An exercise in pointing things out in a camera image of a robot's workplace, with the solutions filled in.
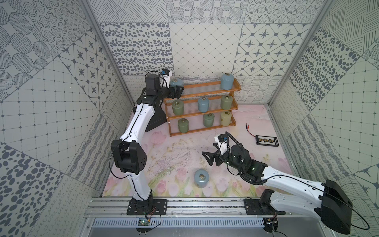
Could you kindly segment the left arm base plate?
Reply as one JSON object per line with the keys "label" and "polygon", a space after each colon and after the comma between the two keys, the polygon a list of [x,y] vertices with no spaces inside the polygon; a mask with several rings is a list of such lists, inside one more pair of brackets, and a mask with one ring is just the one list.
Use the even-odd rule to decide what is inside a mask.
{"label": "left arm base plate", "polygon": [[167,212],[167,199],[137,200],[129,201],[127,215],[165,215]]}

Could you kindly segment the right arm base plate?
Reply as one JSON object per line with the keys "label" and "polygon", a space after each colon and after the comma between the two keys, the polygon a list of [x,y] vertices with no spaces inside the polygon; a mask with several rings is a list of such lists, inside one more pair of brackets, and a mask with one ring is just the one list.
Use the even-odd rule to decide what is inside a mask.
{"label": "right arm base plate", "polygon": [[285,211],[278,211],[274,209],[270,203],[264,202],[261,204],[259,199],[246,198],[243,200],[244,208],[247,215],[285,215]]}

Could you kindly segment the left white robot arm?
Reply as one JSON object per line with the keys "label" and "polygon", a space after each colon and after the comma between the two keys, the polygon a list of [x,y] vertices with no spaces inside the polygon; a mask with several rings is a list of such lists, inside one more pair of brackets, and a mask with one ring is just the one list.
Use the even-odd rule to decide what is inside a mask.
{"label": "left white robot arm", "polygon": [[133,200],[138,205],[151,206],[153,194],[143,172],[147,163],[147,154],[140,142],[147,131],[167,122],[166,113],[162,108],[166,98],[180,98],[184,86],[181,83],[172,84],[172,71],[161,69],[145,74],[146,87],[143,88],[136,106],[134,117],[124,134],[111,143],[114,164],[125,173],[134,189]]}

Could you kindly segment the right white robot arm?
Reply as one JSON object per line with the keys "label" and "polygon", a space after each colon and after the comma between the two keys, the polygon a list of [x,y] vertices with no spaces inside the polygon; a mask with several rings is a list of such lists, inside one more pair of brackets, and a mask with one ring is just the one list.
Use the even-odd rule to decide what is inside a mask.
{"label": "right white robot arm", "polygon": [[295,212],[316,219],[331,230],[349,235],[353,204],[340,185],[332,180],[324,183],[302,179],[281,172],[266,163],[256,161],[241,145],[228,148],[227,143],[214,143],[217,151],[202,152],[210,166],[226,164],[238,171],[238,176],[250,185],[267,185],[291,197],[276,197],[263,204],[270,212]]}

